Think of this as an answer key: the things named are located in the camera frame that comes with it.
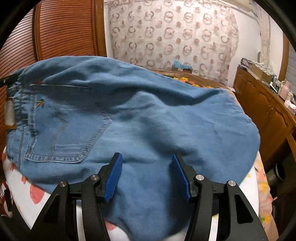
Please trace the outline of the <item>blue denim jeans with patch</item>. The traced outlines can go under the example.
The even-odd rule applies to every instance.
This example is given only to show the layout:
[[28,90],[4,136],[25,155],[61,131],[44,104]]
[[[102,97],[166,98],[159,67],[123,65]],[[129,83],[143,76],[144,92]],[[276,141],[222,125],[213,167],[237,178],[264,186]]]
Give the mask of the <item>blue denim jeans with patch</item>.
[[16,71],[6,93],[16,129],[6,154],[52,192],[123,157],[104,217],[131,240],[162,240],[190,220],[171,158],[214,182],[241,183],[260,146],[256,125],[225,89],[199,88],[111,58],[64,56]]

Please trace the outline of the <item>floral orange yellow blanket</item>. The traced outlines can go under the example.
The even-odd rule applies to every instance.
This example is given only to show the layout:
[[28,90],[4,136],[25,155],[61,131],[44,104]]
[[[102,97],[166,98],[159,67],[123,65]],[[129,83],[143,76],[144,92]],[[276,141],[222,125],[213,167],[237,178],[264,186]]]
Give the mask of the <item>floral orange yellow blanket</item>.
[[[200,85],[205,87],[224,88],[233,97],[234,101],[238,102],[233,91],[215,81],[176,71],[165,71],[162,75],[178,79],[182,82],[187,81],[194,86]],[[266,173],[259,153],[256,155],[250,171],[239,186],[258,215],[268,239],[277,240],[279,238],[278,229],[272,216],[273,198],[271,197],[270,186],[267,183]]]

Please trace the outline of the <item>white fruit print bed sheet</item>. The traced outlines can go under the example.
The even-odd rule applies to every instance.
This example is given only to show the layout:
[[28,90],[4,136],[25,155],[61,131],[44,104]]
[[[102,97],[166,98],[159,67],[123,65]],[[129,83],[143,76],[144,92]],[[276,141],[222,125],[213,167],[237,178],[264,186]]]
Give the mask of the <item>white fruit print bed sheet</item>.
[[[16,166],[6,157],[6,148],[2,153],[2,161],[6,183],[11,192],[12,199],[26,225],[31,229],[41,209],[49,198],[49,193],[33,185],[23,176]],[[240,189],[248,199],[252,208],[259,214],[259,196],[255,167],[252,166],[249,173],[240,184]],[[79,240],[85,240],[83,234],[81,204],[77,203],[77,227]],[[130,240],[128,235],[119,227],[107,222],[106,227],[111,240]],[[218,214],[212,217],[209,240],[216,240],[218,229]],[[172,235],[164,240],[184,240],[187,229]]]

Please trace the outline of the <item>wooden sideboard cabinet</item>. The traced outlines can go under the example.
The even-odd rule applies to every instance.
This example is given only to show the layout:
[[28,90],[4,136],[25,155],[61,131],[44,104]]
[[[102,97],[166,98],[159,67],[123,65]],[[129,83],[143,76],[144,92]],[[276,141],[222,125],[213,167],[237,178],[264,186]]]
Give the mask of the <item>wooden sideboard cabinet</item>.
[[259,130],[264,168],[295,155],[295,116],[280,97],[241,67],[237,68],[234,87],[237,100]]

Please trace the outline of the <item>pink bottle on cabinet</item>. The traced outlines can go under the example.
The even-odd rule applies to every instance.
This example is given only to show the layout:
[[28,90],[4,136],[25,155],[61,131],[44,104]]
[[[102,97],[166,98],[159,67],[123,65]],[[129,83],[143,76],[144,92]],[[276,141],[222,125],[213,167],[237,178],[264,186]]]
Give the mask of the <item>pink bottle on cabinet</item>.
[[280,98],[282,98],[283,100],[287,99],[288,93],[290,91],[290,83],[288,81],[282,81],[280,83],[280,89],[278,91],[278,95],[280,96]]

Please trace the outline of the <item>cardboard box on cabinet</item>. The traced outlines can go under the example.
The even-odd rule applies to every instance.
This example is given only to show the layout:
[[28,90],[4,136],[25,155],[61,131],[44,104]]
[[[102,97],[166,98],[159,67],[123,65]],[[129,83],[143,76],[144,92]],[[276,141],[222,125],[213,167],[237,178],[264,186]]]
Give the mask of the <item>cardboard box on cabinet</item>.
[[258,77],[260,81],[266,82],[267,84],[270,84],[275,75],[264,63],[253,62],[250,71]]

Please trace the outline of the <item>grey window roller shutter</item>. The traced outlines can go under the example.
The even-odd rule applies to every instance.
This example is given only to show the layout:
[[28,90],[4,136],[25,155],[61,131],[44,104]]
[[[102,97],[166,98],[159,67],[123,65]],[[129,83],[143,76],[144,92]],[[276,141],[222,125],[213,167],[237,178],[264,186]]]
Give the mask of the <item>grey window roller shutter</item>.
[[293,46],[289,43],[288,63],[285,80],[290,83],[291,89],[295,92],[296,85],[296,53]]

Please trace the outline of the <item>cardboard box with blue cloth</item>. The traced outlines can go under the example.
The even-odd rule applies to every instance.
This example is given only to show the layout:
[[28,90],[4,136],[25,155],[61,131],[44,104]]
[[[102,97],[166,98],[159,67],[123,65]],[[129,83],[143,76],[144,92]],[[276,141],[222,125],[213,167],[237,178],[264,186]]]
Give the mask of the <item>cardboard box with blue cloth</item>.
[[185,73],[192,74],[193,68],[191,64],[185,62],[181,63],[179,60],[175,59],[172,66],[173,71],[182,71]]

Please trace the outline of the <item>pink circle pattern curtain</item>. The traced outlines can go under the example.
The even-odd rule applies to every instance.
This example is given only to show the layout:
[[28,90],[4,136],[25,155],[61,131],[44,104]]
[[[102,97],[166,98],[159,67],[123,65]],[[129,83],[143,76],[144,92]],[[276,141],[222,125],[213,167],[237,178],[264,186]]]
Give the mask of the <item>pink circle pattern curtain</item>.
[[193,73],[228,84],[239,42],[231,8],[217,1],[109,1],[113,57],[147,69],[171,70],[175,59]]

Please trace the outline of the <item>beige lace side curtain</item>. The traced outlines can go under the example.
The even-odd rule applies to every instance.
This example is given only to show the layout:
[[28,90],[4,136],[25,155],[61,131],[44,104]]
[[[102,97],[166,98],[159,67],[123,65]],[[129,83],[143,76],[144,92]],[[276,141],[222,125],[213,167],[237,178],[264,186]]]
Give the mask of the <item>beige lace side curtain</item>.
[[269,14],[260,6],[258,9],[258,22],[260,26],[260,38],[261,38],[261,55],[260,63],[269,66],[269,53],[270,53],[270,19]]

